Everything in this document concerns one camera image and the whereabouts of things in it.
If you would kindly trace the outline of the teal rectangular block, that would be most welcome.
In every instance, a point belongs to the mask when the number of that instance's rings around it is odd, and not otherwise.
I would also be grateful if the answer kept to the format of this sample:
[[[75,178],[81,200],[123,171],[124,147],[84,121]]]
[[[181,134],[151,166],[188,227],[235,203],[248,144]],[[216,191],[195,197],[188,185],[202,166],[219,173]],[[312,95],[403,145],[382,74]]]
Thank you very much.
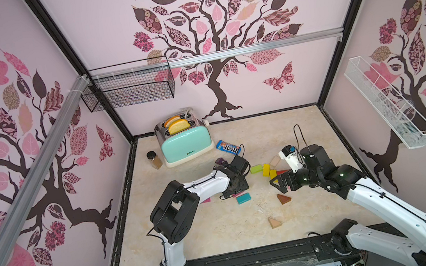
[[[242,204],[244,204],[244,203],[247,203],[247,202],[249,202],[251,199],[252,199],[252,198],[251,198],[251,195],[250,195],[249,193],[247,193],[247,194],[242,194],[242,195],[240,195],[240,196],[237,196],[237,197],[236,197],[236,201],[237,201],[237,203],[238,203],[239,205],[242,205]]]

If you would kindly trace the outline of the purple triangular wooden block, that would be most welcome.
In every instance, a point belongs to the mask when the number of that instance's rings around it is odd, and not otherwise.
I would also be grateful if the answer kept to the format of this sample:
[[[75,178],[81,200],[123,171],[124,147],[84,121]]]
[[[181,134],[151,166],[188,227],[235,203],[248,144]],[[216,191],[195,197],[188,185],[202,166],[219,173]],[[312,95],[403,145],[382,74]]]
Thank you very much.
[[[219,164],[219,165],[224,165],[226,162],[227,162],[227,161],[226,161],[225,159],[221,158],[221,157],[219,157],[219,158],[215,161],[215,163],[216,163],[216,164]]]

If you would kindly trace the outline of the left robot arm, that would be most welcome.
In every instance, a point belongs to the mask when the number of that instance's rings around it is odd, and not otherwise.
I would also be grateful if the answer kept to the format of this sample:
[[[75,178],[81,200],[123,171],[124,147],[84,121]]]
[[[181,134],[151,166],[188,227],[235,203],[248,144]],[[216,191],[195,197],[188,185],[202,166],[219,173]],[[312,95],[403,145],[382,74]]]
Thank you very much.
[[[241,158],[227,166],[215,165],[210,174],[192,182],[174,180],[165,187],[150,215],[153,230],[164,243],[162,266],[186,266],[183,240],[200,204],[217,194],[228,199],[246,191],[249,172],[249,162]]]

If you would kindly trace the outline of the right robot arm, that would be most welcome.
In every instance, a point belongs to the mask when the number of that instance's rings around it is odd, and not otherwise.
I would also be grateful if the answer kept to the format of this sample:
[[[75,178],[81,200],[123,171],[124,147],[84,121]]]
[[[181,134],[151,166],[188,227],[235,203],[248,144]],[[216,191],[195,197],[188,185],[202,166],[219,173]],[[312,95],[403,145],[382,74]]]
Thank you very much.
[[[335,165],[322,146],[299,150],[288,145],[278,156],[290,169],[270,184],[282,193],[320,187],[367,209],[401,233],[391,235],[344,219],[331,231],[331,247],[337,254],[364,250],[405,266],[426,266],[425,212],[388,193],[356,168]]]

